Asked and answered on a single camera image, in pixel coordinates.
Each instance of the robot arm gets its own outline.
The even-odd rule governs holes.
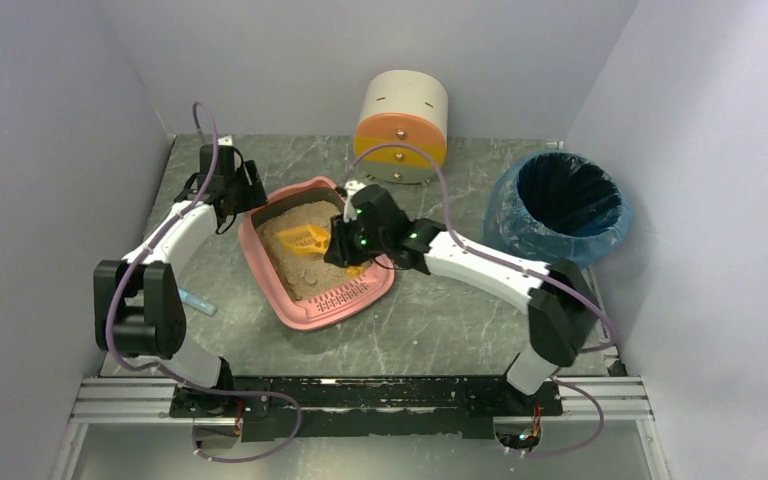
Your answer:
[[[538,278],[468,253],[438,222],[426,218],[411,221],[378,185],[360,189],[355,186],[341,193],[346,194],[355,214],[344,213],[331,219],[326,262],[347,267],[385,254],[401,268],[462,281],[527,313],[529,344],[506,372],[508,383],[525,394],[533,394],[554,371],[575,361],[596,323],[595,315],[578,301]],[[518,265],[523,272],[530,270],[559,280],[595,301],[573,262],[548,265],[463,238],[461,241],[479,253]]]
[[[235,155],[240,153],[234,147],[220,147],[219,162],[204,200],[182,214],[210,169],[212,146],[202,146],[199,172],[187,180],[166,218],[180,219],[168,231],[159,227],[121,260],[105,260],[96,267],[93,289],[99,348],[108,350],[104,337],[107,310],[125,269],[156,236],[162,235],[137,267],[117,308],[113,325],[116,346],[133,365],[156,362],[197,385],[221,387],[232,381],[227,362],[187,335],[186,315],[174,273],[180,272],[196,249],[219,233],[223,224],[230,226],[237,214],[266,205],[266,193],[254,162],[241,161],[239,168],[235,168]]]

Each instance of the red wire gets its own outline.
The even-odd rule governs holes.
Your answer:
[[[243,400],[241,398],[237,399],[237,416],[234,417],[234,433],[236,433],[238,436],[243,433],[242,428],[240,428],[240,422],[243,418]]]

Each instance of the pink litter box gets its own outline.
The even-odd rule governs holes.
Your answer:
[[[278,318],[295,330],[322,328],[354,315],[387,293],[396,278],[393,263],[381,256],[377,260],[383,267],[373,264],[348,283],[316,297],[296,302],[287,294],[256,229],[267,220],[306,203],[331,202],[342,212],[345,203],[334,190],[336,186],[330,178],[316,177],[276,190],[269,195],[269,204],[249,212],[240,224],[240,243],[254,278]]]

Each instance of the cylindrical device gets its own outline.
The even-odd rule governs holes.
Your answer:
[[[446,162],[449,96],[434,77],[410,70],[384,72],[369,82],[355,130],[355,155],[388,142],[408,143],[423,150],[441,167]],[[382,148],[361,166],[375,178],[420,183],[434,168],[420,154],[405,148]]]

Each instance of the blue object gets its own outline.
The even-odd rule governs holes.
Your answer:
[[[199,298],[193,295],[192,293],[184,290],[183,288],[178,289],[178,296],[181,297],[182,302],[195,308],[196,310],[207,315],[208,317],[212,317],[216,315],[216,305],[208,302],[207,300],[203,298]]]
[[[482,243],[528,260],[586,268],[628,233],[631,207],[604,170],[552,150],[515,162],[496,182]]]

